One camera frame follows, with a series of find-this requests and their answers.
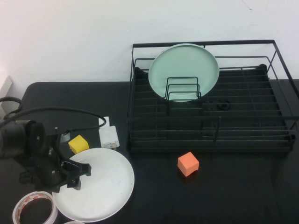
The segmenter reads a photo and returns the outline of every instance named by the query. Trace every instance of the plate rim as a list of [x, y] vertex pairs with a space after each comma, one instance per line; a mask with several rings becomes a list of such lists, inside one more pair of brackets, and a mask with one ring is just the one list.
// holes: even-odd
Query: plate rim
[[[216, 79], [216, 83], [217, 83], [217, 80], [219, 79], [219, 74], [220, 74], [220, 68], [219, 68], [219, 64], [218, 64], [218, 62], [217, 62], [217, 59], [216, 59], [216, 57], [210, 52], [210, 51], [208, 51], [207, 49], [205, 49], [205, 48], [203, 48], [203, 47], [201, 47], [201, 46], [199, 46], [199, 45], [197, 45], [197, 44], [193, 44], [193, 43], [179, 43], [179, 44], [175, 44], [175, 45], [173, 45], [173, 46], [171, 46], [171, 47], [169, 47], [169, 48], [167, 48], [167, 49], [165, 49], [164, 51], [162, 51], [154, 60], [153, 60], [153, 62], [152, 62], [152, 64], [150, 65], [150, 67], [149, 67], [149, 73], [148, 73], [148, 76], [149, 76], [149, 85], [150, 85], [150, 87], [152, 88], [152, 90], [158, 95], [158, 96], [160, 96], [160, 97], [162, 97], [163, 99], [166, 99], [164, 96], [161, 96], [160, 94], [158, 94], [155, 90], [154, 90], [154, 88], [152, 87], [152, 83], [151, 83], [151, 81], [150, 81], [150, 70], [151, 70], [151, 68], [152, 68], [152, 66], [153, 66], [153, 64], [154, 64], [154, 62], [164, 53], [164, 52], [166, 52], [166, 51], [168, 51], [168, 50], [170, 50], [170, 49], [172, 49], [172, 48], [176, 48], [176, 47], [180, 47], [180, 46], [193, 46], [193, 47], [197, 47], [197, 48], [200, 48], [200, 49], [202, 49], [202, 50], [204, 50], [206, 53], [208, 53], [209, 55], [211, 55], [212, 57], [213, 57], [213, 59], [214, 59], [214, 61], [216, 62], [216, 65], [217, 65], [217, 71], [218, 71], [218, 74], [217, 74], [217, 79]], [[189, 101], [189, 100], [184, 100], [184, 101], [182, 101], [182, 100], [180, 100], [180, 99], [173, 99], [174, 101], [177, 101], [177, 102], [186, 102], [186, 101]]]
[[69, 217], [69, 216], [65, 215], [65, 214], [59, 209], [59, 207], [57, 206], [57, 204], [56, 204], [56, 202], [55, 202], [55, 197], [56, 197], [56, 196], [54, 196], [54, 195], [58, 195], [59, 193], [55, 193], [55, 192], [53, 192], [53, 193], [52, 193], [53, 202], [54, 202], [55, 206], [57, 207], [57, 209], [59, 210], [59, 212], [61, 212], [61, 214], [63, 214], [65, 217], [67, 217], [67, 218], [69, 218], [69, 219], [71, 219], [71, 220], [73, 220], [73, 221], [76, 221], [76, 222], [83, 222], [83, 223], [93, 223], [93, 222], [99, 222], [99, 221], [105, 220], [105, 219], [107, 219], [107, 218], [109, 218], [109, 217], [115, 215], [117, 212], [119, 212], [119, 211], [120, 211], [120, 210], [127, 204], [127, 202], [129, 201], [129, 199], [130, 199], [131, 196], [132, 196], [132, 193], [133, 193], [133, 190], [134, 190], [134, 186], [135, 186], [135, 173], [134, 173], [134, 169], [133, 169], [132, 164], [130, 163], [130, 161], [129, 161], [123, 154], [121, 154], [120, 152], [117, 152], [117, 151], [115, 151], [115, 150], [112, 150], [112, 149], [99, 147], [99, 148], [90, 148], [90, 149], [88, 149], [88, 150], [99, 150], [99, 149], [101, 149], [101, 150], [104, 149], [105, 151], [106, 151], [106, 150], [111, 150], [111, 151], [113, 151], [113, 152], [115, 152], [115, 153], [119, 153], [122, 157], [125, 158], [125, 160], [126, 160], [126, 161], [128, 162], [128, 164], [130, 165], [130, 168], [131, 168], [131, 171], [132, 171], [132, 174], [133, 174], [132, 189], [130, 190], [130, 193], [129, 193], [130, 196], [127, 198], [127, 200], [125, 201], [125, 203], [124, 203], [124, 204], [123, 204], [117, 211], [115, 211], [113, 214], [111, 214], [111, 215], [109, 215], [109, 216], [107, 216], [107, 217], [105, 217], [105, 218], [102, 218], [102, 219], [95, 219], [95, 220], [92, 220], [92, 221], [83, 221], [83, 220], [74, 219], [74, 218], [72, 218], [72, 217]]

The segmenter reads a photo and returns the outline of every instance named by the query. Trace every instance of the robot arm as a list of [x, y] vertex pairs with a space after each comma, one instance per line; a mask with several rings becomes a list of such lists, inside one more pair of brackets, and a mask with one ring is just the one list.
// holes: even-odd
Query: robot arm
[[80, 176], [91, 175], [91, 166], [64, 158], [59, 152], [61, 135], [46, 136], [41, 123], [10, 121], [0, 128], [0, 158], [14, 158], [26, 172], [21, 183], [36, 190], [59, 192], [61, 186], [80, 190]]

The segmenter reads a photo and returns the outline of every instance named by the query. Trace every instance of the table surface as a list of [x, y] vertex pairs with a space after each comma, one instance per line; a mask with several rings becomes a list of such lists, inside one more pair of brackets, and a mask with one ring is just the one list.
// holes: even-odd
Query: table surface
[[[116, 223], [298, 223], [299, 147], [288, 155], [197, 154], [200, 168], [191, 178], [177, 169], [179, 154], [129, 154], [127, 151], [128, 82], [35, 83], [28, 87], [24, 110], [63, 106], [109, 116], [117, 128], [120, 148], [135, 173], [128, 203], [102, 224]], [[296, 98], [290, 97], [294, 105]], [[97, 118], [69, 112], [42, 112], [26, 117], [43, 122], [46, 133], [54, 128], [93, 126]], [[97, 130], [81, 134], [90, 147], [100, 147]], [[62, 153], [70, 157], [67, 144]], [[14, 160], [0, 162], [0, 223], [12, 223], [16, 203], [33, 185], [21, 185], [24, 169]], [[59, 215], [59, 223], [69, 219]]]

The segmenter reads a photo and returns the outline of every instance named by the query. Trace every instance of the black cable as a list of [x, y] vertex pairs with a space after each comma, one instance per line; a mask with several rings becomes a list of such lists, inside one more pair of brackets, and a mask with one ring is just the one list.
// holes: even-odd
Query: black cable
[[5, 115], [4, 119], [7, 119], [10, 114], [20, 112], [23, 109], [22, 101], [19, 98], [16, 98], [16, 97], [2, 97], [2, 98], [0, 98], [0, 102], [3, 102], [3, 101], [13, 101], [13, 102], [16, 102], [16, 103], [19, 104], [18, 109], [14, 110], [14, 111], [11, 111], [9, 114]]
[[102, 116], [97, 115], [95, 113], [89, 112], [89, 111], [80, 110], [80, 109], [65, 108], [65, 107], [41, 107], [41, 108], [35, 108], [35, 109], [27, 110], [27, 111], [22, 111], [22, 112], [19, 112], [16, 115], [14, 115], [10, 118], [7, 118], [2, 123], [0, 123], [0, 128], [2, 128], [4, 125], [8, 124], [9, 122], [16, 120], [19, 117], [22, 117], [22, 116], [25, 116], [25, 115], [28, 115], [28, 114], [31, 114], [31, 113], [35, 113], [35, 112], [42, 112], [42, 111], [66, 111], [66, 112], [85, 113], [85, 114], [89, 114], [89, 115], [93, 115], [95, 117], [98, 117], [103, 121], [103, 124], [98, 125], [98, 126], [68, 129], [68, 130], [65, 131], [65, 133], [74, 132], [74, 131], [83, 131], [83, 130], [94, 129], [94, 128], [100, 128], [100, 127], [102, 127], [106, 124], [106, 119], [105, 118], [103, 118]]

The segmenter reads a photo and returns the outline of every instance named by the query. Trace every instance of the tape roll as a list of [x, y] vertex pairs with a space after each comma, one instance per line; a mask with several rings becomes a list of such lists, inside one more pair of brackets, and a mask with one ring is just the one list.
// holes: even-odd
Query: tape roll
[[32, 193], [27, 194], [24, 196], [15, 206], [14, 211], [13, 211], [13, 222], [14, 224], [21, 224], [20, 223], [20, 218], [21, 218], [21, 212], [23, 208], [28, 204], [29, 202], [40, 199], [40, 198], [46, 198], [51, 201], [52, 203], [52, 211], [48, 219], [43, 223], [43, 224], [54, 224], [57, 214], [58, 214], [58, 209], [56, 205], [53, 202], [52, 195], [50, 195], [47, 192], [44, 191], [35, 191]]

